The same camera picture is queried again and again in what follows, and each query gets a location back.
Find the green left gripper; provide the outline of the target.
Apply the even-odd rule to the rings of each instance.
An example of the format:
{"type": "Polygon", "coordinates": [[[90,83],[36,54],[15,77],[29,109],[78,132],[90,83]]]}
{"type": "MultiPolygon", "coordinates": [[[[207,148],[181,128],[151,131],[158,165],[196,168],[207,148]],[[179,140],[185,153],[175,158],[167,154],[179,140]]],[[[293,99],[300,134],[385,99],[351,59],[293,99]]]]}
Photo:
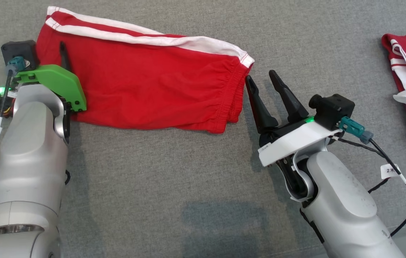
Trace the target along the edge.
{"type": "Polygon", "coordinates": [[[69,54],[66,44],[63,41],[59,43],[59,54],[61,66],[43,65],[32,71],[19,72],[11,80],[7,97],[4,96],[5,87],[0,87],[0,109],[5,99],[4,117],[12,116],[14,111],[14,98],[21,86],[42,84],[49,88],[64,102],[72,112],[87,110],[86,98],[78,77],[72,73],[69,54]]]}

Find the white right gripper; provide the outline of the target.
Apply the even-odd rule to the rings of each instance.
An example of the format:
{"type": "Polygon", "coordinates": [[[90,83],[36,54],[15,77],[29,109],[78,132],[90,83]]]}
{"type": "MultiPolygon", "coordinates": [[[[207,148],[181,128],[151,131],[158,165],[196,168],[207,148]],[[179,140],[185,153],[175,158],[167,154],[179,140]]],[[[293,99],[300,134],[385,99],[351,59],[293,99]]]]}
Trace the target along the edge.
{"type": "Polygon", "coordinates": [[[269,77],[275,91],[281,96],[288,113],[288,122],[292,125],[276,128],[279,125],[277,119],[268,112],[259,96],[257,85],[253,78],[247,75],[245,85],[256,129],[260,134],[258,153],[263,167],[270,166],[282,158],[343,132],[339,128],[325,128],[316,122],[314,117],[308,118],[308,111],[277,72],[269,70],[269,77]]]}

